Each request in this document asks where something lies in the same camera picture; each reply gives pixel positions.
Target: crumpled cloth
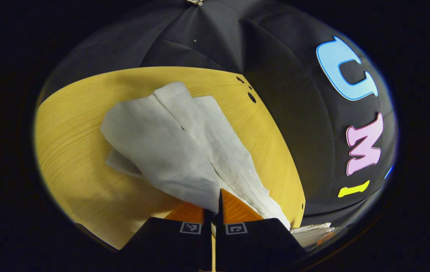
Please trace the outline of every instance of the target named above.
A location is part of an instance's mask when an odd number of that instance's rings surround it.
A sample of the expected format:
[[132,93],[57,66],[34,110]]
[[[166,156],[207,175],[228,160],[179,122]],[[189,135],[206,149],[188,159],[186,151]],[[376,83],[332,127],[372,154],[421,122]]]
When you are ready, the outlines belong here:
[[212,96],[192,98],[182,82],[170,83],[146,98],[118,103],[101,132],[113,146],[106,163],[114,169],[215,213],[223,188],[289,229]]

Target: pink letter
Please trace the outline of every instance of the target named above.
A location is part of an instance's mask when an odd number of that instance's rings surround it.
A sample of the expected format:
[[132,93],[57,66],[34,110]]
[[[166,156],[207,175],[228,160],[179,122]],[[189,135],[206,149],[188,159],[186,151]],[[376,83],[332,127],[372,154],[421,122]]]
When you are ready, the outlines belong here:
[[376,120],[362,128],[355,129],[353,126],[346,130],[346,140],[349,146],[354,146],[356,141],[362,141],[350,151],[351,156],[362,156],[362,158],[351,158],[348,161],[346,174],[349,176],[354,172],[361,170],[369,165],[378,163],[381,150],[374,148],[373,145],[383,133],[383,115],[379,112]]

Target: yellow table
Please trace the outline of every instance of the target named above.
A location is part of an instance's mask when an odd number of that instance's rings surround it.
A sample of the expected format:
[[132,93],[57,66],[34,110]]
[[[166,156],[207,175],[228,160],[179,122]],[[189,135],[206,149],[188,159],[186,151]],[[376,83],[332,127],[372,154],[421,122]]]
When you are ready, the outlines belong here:
[[292,226],[299,227],[305,206],[301,181],[284,138],[256,91],[241,74],[191,67],[99,74],[60,89],[40,105],[34,131],[39,168],[68,217],[121,249],[149,217],[163,218],[182,203],[147,181],[106,165],[112,147],[100,131],[104,115],[116,103],[146,97],[174,81],[184,82],[193,97],[212,95],[217,100],[252,154],[270,196]]

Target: black fabric backdrop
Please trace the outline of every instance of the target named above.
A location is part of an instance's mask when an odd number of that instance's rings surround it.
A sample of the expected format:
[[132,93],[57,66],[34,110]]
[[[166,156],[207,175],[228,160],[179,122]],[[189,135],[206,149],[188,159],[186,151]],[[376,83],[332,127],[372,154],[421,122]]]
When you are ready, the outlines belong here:
[[[341,65],[353,83],[368,71],[378,96],[343,98],[322,71],[318,45],[341,38],[361,65]],[[149,66],[188,66],[243,74],[272,114],[292,154],[305,193],[305,215],[358,203],[381,188],[394,163],[398,124],[382,75],[343,33],[291,5],[274,0],[211,0],[197,7],[154,0],[104,26],[77,45],[53,70],[41,100],[96,74]],[[348,126],[384,119],[376,165],[348,176]],[[369,180],[362,193],[339,198],[339,189]]]
[[[37,86],[56,63],[140,4],[0,2],[0,270],[132,269],[51,202],[33,167],[29,128]],[[381,218],[312,270],[430,271],[430,3],[301,1],[297,7],[351,36],[383,74],[398,75],[388,84],[403,135]]]

